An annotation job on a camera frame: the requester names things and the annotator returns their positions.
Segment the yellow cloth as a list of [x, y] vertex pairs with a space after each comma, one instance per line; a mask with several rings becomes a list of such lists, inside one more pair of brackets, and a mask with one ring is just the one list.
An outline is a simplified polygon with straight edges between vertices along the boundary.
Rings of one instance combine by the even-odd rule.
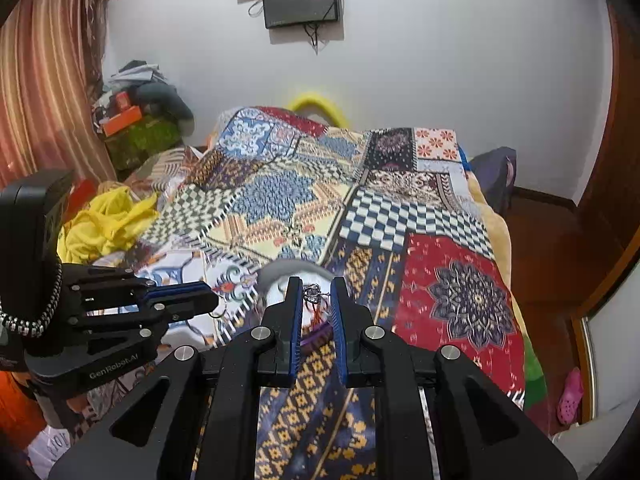
[[126, 252], [157, 219], [157, 194], [135, 200], [121, 185], [97, 195], [58, 233], [62, 263], [88, 264], [113, 252]]

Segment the pink sandal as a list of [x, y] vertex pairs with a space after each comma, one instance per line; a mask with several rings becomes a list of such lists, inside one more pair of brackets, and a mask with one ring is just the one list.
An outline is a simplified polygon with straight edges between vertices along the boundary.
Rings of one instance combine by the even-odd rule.
[[565, 378], [562, 394], [556, 404], [556, 418], [561, 425], [570, 426], [576, 420], [583, 396], [582, 372], [574, 367]]

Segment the patchwork patterned bedspread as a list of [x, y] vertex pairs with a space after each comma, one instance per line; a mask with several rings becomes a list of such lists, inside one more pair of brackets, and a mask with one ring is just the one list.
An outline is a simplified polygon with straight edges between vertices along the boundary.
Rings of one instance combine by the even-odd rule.
[[223, 114], [183, 180], [163, 154], [135, 200], [157, 219], [126, 252], [160, 285], [206, 283], [218, 309], [172, 324], [160, 356], [219, 348], [256, 326], [288, 279], [307, 289], [293, 387], [260, 393], [259, 479], [376, 475], [374, 395], [344, 387], [329, 324], [330, 283], [344, 278], [375, 324], [408, 344], [455, 344], [515, 403], [525, 402], [528, 339], [511, 285], [506, 222], [485, 200], [449, 129], [357, 132], [271, 107]]

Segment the clutter pile with orange box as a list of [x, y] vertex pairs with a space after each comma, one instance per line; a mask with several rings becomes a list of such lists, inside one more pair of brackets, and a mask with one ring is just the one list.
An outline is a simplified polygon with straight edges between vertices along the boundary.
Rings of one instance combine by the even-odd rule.
[[119, 174], [183, 144], [194, 130], [192, 110], [160, 71], [132, 60], [106, 78], [92, 106], [93, 130]]

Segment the yellow headboard hoop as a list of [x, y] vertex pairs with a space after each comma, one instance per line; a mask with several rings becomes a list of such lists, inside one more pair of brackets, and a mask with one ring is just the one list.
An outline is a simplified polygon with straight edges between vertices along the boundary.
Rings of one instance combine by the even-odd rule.
[[331, 127], [342, 129], [350, 127], [349, 121], [337, 105], [318, 92], [306, 91], [299, 93], [288, 102], [286, 108], [296, 114], [311, 112], [324, 119]]

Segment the wooden door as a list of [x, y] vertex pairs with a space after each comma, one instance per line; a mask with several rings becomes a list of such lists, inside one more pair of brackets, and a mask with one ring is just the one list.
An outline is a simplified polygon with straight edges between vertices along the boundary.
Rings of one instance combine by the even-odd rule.
[[610, 268], [590, 285], [572, 318], [603, 307], [639, 262], [639, 34], [614, 9], [612, 84], [608, 116], [596, 162], [578, 205], [578, 218], [592, 231], [596, 254]]

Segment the dark blue pillow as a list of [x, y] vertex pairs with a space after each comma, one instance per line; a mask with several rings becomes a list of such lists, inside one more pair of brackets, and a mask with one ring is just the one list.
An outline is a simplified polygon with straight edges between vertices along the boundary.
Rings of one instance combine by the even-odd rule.
[[470, 161], [486, 202], [503, 216], [510, 207], [516, 177], [516, 151], [502, 146]]

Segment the striped pink curtain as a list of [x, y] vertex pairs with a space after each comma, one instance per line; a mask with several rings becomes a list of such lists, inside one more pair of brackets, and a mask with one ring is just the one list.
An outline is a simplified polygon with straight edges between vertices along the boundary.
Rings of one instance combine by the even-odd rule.
[[114, 179], [92, 124], [107, 0], [18, 0], [1, 27], [1, 182], [43, 169]]

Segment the black box under television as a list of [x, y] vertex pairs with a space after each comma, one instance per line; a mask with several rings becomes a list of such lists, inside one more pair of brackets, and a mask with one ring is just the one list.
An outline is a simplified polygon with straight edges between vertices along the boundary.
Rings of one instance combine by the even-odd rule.
[[337, 22], [340, 0], [262, 0], [266, 29]]

